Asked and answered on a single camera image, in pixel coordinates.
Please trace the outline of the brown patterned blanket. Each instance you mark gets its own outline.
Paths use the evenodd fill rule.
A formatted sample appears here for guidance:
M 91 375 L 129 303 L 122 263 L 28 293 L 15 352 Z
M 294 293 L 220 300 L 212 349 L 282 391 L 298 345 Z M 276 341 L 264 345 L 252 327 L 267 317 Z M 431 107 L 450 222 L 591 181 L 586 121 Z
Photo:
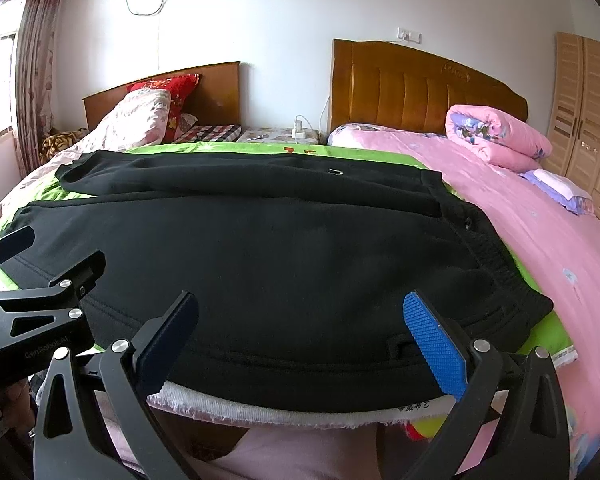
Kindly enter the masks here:
M 40 164 L 46 164 L 46 162 L 49 162 L 59 152 L 71 148 L 87 135 L 87 128 L 79 128 L 71 131 L 59 131 L 51 128 L 50 132 L 44 136 L 40 145 L 40 151 L 38 152 L 40 155 Z

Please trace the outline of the red pillow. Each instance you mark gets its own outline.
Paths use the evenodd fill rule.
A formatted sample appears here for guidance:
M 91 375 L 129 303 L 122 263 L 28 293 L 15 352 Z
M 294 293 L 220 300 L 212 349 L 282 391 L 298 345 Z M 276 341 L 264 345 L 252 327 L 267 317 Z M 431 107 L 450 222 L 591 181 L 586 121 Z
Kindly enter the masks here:
M 134 82 L 134 84 L 128 84 L 126 86 L 126 90 L 129 92 L 148 88 L 166 90 L 170 93 L 169 114 L 168 120 L 166 121 L 166 133 L 162 138 L 161 144 L 169 144 L 173 142 L 185 101 L 195 91 L 199 84 L 200 78 L 201 76 L 199 74 L 193 73 L 159 79 L 143 80 L 140 82 Z

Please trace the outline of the green cartoon blanket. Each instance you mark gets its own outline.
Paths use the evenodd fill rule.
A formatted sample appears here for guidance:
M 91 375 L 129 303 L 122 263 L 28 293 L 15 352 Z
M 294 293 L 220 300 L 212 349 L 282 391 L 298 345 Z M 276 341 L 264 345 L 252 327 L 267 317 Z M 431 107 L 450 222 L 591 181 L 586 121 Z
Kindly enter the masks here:
M 148 156 L 155 154 L 243 154 L 243 155 L 301 155 L 305 158 L 326 159 L 329 162 L 340 160 L 360 160 L 378 162 L 381 166 L 414 167 L 426 169 L 428 166 L 419 158 L 407 154 L 361 150 L 360 148 L 331 148 L 330 146 L 304 146 L 285 144 L 240 144 L 240 143 L 185 143 L 170 145 L 145 145 L 131 148 L 129 155 Z M 51 162 L 34 170 L 30 176 L 18 183 L 0 202 L 0 231 L 10 221 L 16 209 L 36 198 L 64 200 L 73 195 L 63 191 L 55 182 L 55 172 L 62 164 L 70 164 L 79 158 L 73 150 L 67 150 L 54 157 Z M 562 366 L 571 359 L 567 354 L 573 350 L 573 343 L 562 321 L 555 312 L 550 313 L 536 324 L 522 348 L 534 346 L 547 348 L 554 362 Z

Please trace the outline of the purple white pillow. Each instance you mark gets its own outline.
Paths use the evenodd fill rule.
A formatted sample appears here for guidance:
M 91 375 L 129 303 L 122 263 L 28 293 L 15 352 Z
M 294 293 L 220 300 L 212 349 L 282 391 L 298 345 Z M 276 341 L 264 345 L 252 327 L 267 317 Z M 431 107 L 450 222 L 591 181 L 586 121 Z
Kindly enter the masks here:
M 529 170 L 520 176 L 573 214 L 583 216 L 595 212 L 591 194 L 566 177 L 544 169 Z

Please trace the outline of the white charger on nightstand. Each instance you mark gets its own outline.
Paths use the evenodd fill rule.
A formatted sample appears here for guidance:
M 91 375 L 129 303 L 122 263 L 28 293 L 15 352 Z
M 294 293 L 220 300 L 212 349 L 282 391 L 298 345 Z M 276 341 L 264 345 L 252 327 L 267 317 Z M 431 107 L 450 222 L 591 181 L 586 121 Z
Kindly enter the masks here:
M 294 118 L 292 126 L 292 137 L 294 140 L 315 139 L 318 140 L 320 133 L 309 122 L 309 119 L 302 114 L 298 114 Z

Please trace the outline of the pink bed sheet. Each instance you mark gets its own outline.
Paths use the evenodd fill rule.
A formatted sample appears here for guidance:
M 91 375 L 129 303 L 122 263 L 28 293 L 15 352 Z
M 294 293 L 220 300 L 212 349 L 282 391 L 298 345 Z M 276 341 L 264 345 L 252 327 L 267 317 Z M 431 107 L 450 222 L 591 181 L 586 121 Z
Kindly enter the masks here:
M 558 373 L 572 427 L 573 470 L 579 479 L 600 479 L 600 220 L 566 211 L 518 174 L 487 164 L 445 136 L 347 126 L 329 143 L 410 155 L 486 213 L 553 300 L 577 351 L 576 362 Z

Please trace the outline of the rolled pink quilt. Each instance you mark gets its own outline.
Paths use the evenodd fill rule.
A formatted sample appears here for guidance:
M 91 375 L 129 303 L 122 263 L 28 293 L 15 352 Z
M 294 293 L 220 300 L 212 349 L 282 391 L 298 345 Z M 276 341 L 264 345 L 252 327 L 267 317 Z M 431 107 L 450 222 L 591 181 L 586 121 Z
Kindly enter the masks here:
M 553 151 L 538 130 L 490 106 L 452 105 L 446 112 L 445 132 L 484 162 L 518 174 L 539 169 Z

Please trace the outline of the right wooden headboard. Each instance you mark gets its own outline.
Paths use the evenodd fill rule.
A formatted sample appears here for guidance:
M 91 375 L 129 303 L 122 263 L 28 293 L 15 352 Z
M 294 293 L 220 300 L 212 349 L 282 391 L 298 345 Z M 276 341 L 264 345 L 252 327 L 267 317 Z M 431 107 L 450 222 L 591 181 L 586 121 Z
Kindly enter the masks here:
M 490 106 L 528 119 L 523 96 L 459 62 L 385 41 L 332 43 L 329 128 L 364 122 L 443 134 L 454 104 Z

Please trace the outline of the floral pink curtain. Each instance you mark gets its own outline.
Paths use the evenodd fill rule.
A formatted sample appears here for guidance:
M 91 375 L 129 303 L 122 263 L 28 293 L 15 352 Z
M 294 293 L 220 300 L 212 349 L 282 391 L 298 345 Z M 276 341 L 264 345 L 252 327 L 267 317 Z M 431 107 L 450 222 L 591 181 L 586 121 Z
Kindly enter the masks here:
M 15 148 L 22 176 L 40 166 L 44 136 L 53 125 L 55 32 L 61 0 L 27 0 L 17 34 Z

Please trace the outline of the left wooden headboard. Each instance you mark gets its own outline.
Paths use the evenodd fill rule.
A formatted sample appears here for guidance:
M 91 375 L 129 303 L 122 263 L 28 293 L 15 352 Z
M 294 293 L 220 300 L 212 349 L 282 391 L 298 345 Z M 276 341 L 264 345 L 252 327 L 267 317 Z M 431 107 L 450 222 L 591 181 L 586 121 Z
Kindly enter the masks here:
M 194 92 L 185 100 L 183 112 L 193 114 L 201 125 L 240 125 L 240 62 L 225 62 L 183 68 L 144 78 L 135 82 L 153 79 L 199 74 L 200 81 Z M 87 128 L 95 129 L 128 93 L 132 81 L 102 90 L 83 99 Z

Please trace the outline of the wooden headboard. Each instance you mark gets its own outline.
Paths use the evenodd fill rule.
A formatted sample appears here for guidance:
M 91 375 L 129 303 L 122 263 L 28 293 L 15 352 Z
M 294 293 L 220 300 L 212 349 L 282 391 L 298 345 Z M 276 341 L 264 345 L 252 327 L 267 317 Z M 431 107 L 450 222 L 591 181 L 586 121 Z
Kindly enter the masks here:
M 454 104 L 490 106 L 528 119 L 523 96 L 459 62 L 385 41 L 332 43 L 329 128 L 364 122 L 443 134 Z
M 193 114 L 201 125 L 240 125 L 240 62 L 225 62 L 183 68 L 144 78 L 135 82 L 153 79 L 199 74 L 200 81 L 194 92 L 185 100 L 183 112 Z M 95 129 L 128 93 L 132 81 L 102 90 L 83 99 L 87 128 Z

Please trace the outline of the black pants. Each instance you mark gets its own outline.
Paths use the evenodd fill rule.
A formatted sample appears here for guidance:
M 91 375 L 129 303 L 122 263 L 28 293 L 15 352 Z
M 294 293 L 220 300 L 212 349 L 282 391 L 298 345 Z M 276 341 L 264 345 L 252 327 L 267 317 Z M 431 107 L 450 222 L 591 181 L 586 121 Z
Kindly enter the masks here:
M 403 319 L 421 294 L 505 352 L 553 304 L 486 214 L 437 171 L 316 155 L 98 151 L 60 167 L 63 200 L 22 207 L 33 245 L 3 271 L 47 284 L 92 252 L 106 269 L 84 311 L 102 346 L 198 300 L 171 380 L 243 404 L 388 410 L 439 387 Z

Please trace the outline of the light wooden wardrobe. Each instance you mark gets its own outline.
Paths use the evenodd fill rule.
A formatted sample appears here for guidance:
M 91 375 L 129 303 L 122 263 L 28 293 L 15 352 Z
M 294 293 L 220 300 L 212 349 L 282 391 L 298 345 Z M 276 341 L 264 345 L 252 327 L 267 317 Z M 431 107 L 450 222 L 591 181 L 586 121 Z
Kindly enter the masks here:
M 558 32 L 556 73 L 543 162 L 592 195 L 600 220 L 600 41 Z

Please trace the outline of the floral covered nightstand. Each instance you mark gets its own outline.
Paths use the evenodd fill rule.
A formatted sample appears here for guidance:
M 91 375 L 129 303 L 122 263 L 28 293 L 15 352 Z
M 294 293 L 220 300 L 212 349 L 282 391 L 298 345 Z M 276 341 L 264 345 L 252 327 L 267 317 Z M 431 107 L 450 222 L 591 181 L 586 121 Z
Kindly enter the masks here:
M 291 128 L 260 127 L 242 130 L 237 141 L 239 143 L 297 143 L 320 144 L 320 136 L 315 130 L 304 129 L 294 134 Z

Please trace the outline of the checkered plaid sheet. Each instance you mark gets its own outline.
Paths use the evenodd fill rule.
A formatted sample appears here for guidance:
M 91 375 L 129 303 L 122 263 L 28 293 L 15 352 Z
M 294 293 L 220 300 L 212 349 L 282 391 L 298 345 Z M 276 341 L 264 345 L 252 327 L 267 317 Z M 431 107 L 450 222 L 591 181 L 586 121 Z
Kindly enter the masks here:
M 194 125 L 187 131 L 178 130 L 174 143 L 236 142 L 242 135 L 240 125 Z

